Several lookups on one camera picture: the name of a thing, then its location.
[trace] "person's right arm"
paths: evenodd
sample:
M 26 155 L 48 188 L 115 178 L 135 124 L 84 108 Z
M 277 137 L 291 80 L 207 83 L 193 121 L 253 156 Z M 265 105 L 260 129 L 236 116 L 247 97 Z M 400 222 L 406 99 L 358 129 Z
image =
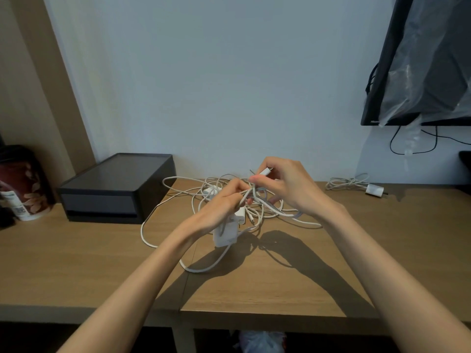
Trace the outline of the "person's right arm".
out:
M 327 196 L 299 161 L 267 157 L 257 173 L 266 167 L 274 168 L 268 177 L 249 181 L 274 192 L 270 202 L 283 199 L 319 220 L 403 352 L 471 352 L 471 331 Z

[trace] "table leg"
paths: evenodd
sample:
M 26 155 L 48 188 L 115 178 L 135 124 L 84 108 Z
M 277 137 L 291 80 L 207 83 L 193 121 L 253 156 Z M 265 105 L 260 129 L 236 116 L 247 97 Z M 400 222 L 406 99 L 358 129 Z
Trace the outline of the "table leg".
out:
M 177 353 L 196 353 L 195 332 L 185 324 L 172 327 Z

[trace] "brown wall trim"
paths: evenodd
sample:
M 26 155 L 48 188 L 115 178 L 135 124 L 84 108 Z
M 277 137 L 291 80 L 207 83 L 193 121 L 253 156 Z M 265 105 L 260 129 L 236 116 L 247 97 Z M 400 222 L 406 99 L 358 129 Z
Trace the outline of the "brown wall trim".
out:
M 76 173 L 96 163 L 44 0 L 10 0 Z

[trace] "white cable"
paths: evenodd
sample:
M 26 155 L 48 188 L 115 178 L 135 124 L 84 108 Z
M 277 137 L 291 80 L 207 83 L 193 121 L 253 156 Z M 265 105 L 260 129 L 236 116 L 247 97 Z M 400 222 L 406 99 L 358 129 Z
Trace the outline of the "white cable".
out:
M 369 182 L 366 181 L 368 178 L 370 178 L 368 173 L 361 173 L 353 178 L 332 177 L 329 182 L 326 183 L 326 189 L 366 189 L 369 184 Z
M 200 180 L 200 179 L 197 179 L 197 178 L 189 178 L 189 177 L 182 177 L 182 176 L 171 176 L 171 177 L 167 177 L 167 178 L 164 178 L 162 180 L 162 184 L 173 190 L 174 192 L 176 192 L 176 194 L 173 194 L 166 200 L 160 202 L 159 204 L 157 204 L 155 206 L 155 208 L 151 211 L 151 213 L 147 216 L 147 218 L 144 220 L 144 222 L 141 224 L 141 228 L 140 228 L 140 233 L 141 233 L 141 239 L 142 241 L 150 246 L 151 248 L 157 248 L 157 245 L 153 245 L 153 244 L 150 244 L 148 241 L 145 240 L 144 238 L 144 232 L 143 232 L 143 229 L 144 229 L 144 225 L 147 223 L 147 220 L 150 218 L 150 216 L 155 212 L 155 210 L 157 209 L 157 207 L 161 206 L 162 204 L 164 204 L 165 202 L 168 202 L 170 201 L 171 199 L 173 199 L 174 197 L 177 197 L 177 196 L 180 196 L 180 195 L 189 195 L 191 196 L 191 208 L 193 210 L 193 214 L 196 213 L 195 211 L 195 197 L 201 197 L 201 200 L 200 200 L 200 203 L 198 204 L 198 211 L 201 209 L 201 204 L 203 203 L 203 201 L 209 201 L 209 195 L 210 193 L 204 193 L 204 190 L 206 187 L 209 187 L 209 188 L 218 188 L 218 187 L 223 187 L 224 185 L 226 185 L 228 183 L 228 179 L 227 178 L 224 178 L 226 176 L 231 176 L 231 177 L 236 177 L 232 174 L 225 174 L 223 176 L 220 176 L 220 177 L 207 177 L 205 178 L 204 180 Z M 169 179 L 178 179 L 178 178 L 181 178 L 181 179 L 188 179 L 188 180 L 192 180 L 192 181 L 197 181 L 197 182 L 200 182 L 201 183 L 201 186 L 200 187 L 193 187 L 193 188 L 190 188 L 190 189 L 187 189 L 187 190 L 180 190 L 180 189 L 175 189 L 175 188 L 172 188 L 170 186 L 168 186 L 165 181 L 169 180 Z M 254 215 L 257 217 L 257 222 L 256 223 L 253 223 L 254 225 L 248 227 L 248 228 L 245 228 L 244 230 L 241 230 L 237 233 L 237 236 L 239 237 L 240 235 L 242 235 L 243 233 L 245 232 L 248 232 L 248 231 L 253 231 L 253 230 L 256 230 L 258 229 L 261 225 L 262 225 L 262 222 L 264 219 L 269 219 L 269 218 L 274 218 L 274 217 L 277 217 L 279 215 L 281 216 L 285 216 L 285 217 L 289 217 L 297 222 L 300 222 L 300 223 L 303 223 L 303 224 L 309 224 L 309 225 L 318 225 L 319 227 L 321 227 L 321 225 L 319 223 L 313 223 L 313 222 L 303 222 L 303 221 L 300 221 L 297 219 L 298 216 L 300 216 L 302 213 L 300 213 L 297 209 L 283 209 L 283 200 L 280 200 L 280 207 L 279 208 L 276 208 L 273 204 L 271 204 L 270 202 L 268 202 L 268 193 L 274 195 L 273 192 L 265 189 L 265 188 L 257 188 L 255 189 L 255 186 L 253 184 L 250 184 L 246 178 L 243 178 L 242 179 L 245 183 L 249 184 L 251 186 L 250 189 L 247 189 L 245 191 L 242 191 L 241 194 L 243 195 L 243 198 L 242 200 L 240 201 L 239 205 L 241 206 L 243 203 L 245 203 L 245 201 L 247 200 L 247 198 L 253 198 L 253 205 L 255 206 L 260 206 L 260 209 L 257 210 L 255 207 L 250 207 L 249 205 L 245 204 L 245 211 L 246 213 L 249 215 L 249 218 L 251 219 L 252 222 L 254 222 L 255 218 L 254 218 Z M 264 192 L 265 196 L 264 198 L 262 198 L 260 195 L 259 195 L 259 192 Z M 286 214 L 284 212 L 291 212 L 291 211 L 296 211 L 297 214 Z M 190 273 L 204 273 L 206 271 L 209 271 L 211 270 L 213 267 L 215 267 L 220 261 L 221 259 L 224 257 L 224 255 L 226 255 L 227 251 L 229 250 L 229 248 L 231 247 L 231 245 L 228 245 L 226 247 L 226 249 L 224 249 L 224 251 L 222 252 L 222 254 L 220 255 L 220 257 L 209 267 L 207 268 L 204 268 L 204 269 L 199 269 L 199 270 L 196 270 L 196 269 L 191 269 L 189 267 L 187 267 L 182 260 L 180 260 L 180 265 L 183 267 L 183 269 L 185 269 L 186 271 L 190 272 Z

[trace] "television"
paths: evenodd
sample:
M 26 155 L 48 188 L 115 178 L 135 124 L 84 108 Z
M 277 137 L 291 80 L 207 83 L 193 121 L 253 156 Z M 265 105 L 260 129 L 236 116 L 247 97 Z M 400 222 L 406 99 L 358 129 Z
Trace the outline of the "television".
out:
M 407 125 L 422 114 L 422 125 L 471 126 L 470 15 L 471 0 L 396 0 L 362 125 L 379 125 L 387 110 L 402 106 L 385 125 Z

